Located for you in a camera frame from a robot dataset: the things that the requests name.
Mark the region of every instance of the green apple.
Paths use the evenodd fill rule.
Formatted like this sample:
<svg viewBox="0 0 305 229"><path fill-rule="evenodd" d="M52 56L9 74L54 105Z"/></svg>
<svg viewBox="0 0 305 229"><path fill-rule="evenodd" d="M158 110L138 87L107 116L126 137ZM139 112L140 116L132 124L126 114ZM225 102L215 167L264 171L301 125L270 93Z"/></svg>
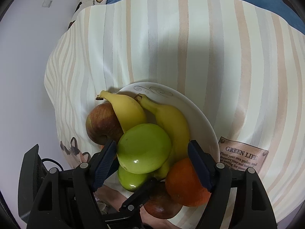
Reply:
<svg viewBox="0 0 305 229"><path fill-rule="evenodd" d="M137 188L139 188L149 177L152 176L151 173L133 174L124 170L122 166L119 166L117 175L123 188L130 192L135 192Z"/></svg>
<svg viewBox="0 0 305 229"><path fill-rule="evenodd" d="M123 134L117 146L120 165L133 174L159 169L170 155L172 144L166 132L155 124L139 124Z"/></svg>

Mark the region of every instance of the white plate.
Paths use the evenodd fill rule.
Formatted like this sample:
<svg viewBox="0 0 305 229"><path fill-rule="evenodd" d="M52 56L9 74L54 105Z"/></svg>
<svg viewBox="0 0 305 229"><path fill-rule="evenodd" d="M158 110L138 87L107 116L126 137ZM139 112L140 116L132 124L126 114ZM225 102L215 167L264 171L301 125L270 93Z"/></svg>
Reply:
<svg viewBox="0 0 305 229"><path fill-rule="evenodd" d="M118 93L133 98L137 94L145 94L152 101L175 106L184 114L189 124L191 140L195 139L204 152L211 154L215 162L219 162L218 141L211 124L203 112L183 94L167 86L149 82L129 84ZM145 112L148 122L156 123L154 116L147 110Z"/></svg>

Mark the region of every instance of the banana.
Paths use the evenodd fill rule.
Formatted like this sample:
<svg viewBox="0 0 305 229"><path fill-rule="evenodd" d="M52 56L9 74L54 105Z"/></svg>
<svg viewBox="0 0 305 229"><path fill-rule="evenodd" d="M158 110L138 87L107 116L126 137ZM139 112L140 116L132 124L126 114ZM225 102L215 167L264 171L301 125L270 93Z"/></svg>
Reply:
<svg viewBox="0 0 305 229"><path fill-rule="evenodd" d="M96 100L103 99L112 104L124 133L136 125L146 123L146 114L143 108L130 96L112 94L103 90L96 97Z"/></svg>
<svg viewBox="0 0 305 229"><path fill-rule="evenodd" d="M156 104L142 94L138 94L135 100L155 115L157 124L170 137L173 145L168 158L170 165L172 166L175 162L188 157L190 132L188 123L181 111L171 105Z"/></svg>
<svg viewBox="0 0 305 229"><path fill-rule="evenodd" d="M162 181L167 176L167 173L170 171L170 161L169 159L157 170L152 172L152 176L156 178L158 181Z"/></svg>

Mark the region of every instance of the red apple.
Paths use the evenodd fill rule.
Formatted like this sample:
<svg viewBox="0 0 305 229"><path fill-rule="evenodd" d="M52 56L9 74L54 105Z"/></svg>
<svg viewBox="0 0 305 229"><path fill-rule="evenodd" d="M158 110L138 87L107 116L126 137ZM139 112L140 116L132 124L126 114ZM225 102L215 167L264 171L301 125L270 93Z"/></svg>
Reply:
<svg viewBox="0 0 305 229"><path fill-rule="evenodd" d="M105 145L108 140L119 142L124 134L110 102L96 106L86 120L86 131L96 144Z"/></svg>
<svg viewBox="0 0 305 229"><path fill-rule="evenodd" d="M165 188L165 182L159 182L149 195L149 200L144 204L145 210L155 218L171 219L175 217L182 205L174 202Z"/></svg>

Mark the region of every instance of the white wall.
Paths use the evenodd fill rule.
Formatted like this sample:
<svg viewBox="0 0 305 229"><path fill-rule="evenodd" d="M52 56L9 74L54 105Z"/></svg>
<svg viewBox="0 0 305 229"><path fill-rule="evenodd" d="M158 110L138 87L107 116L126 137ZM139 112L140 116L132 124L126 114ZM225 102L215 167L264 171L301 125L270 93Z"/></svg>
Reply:
<svg viewBox="0 0 305 229"><path fill-rule="evenodd" d="M41 158L69 168L43 81L79 0L53 0L50 8L42 8L43 1L15 0L0 22L0 190L21 228L26 224L18 216L17 192L24 153L39 144Z"/></svg>

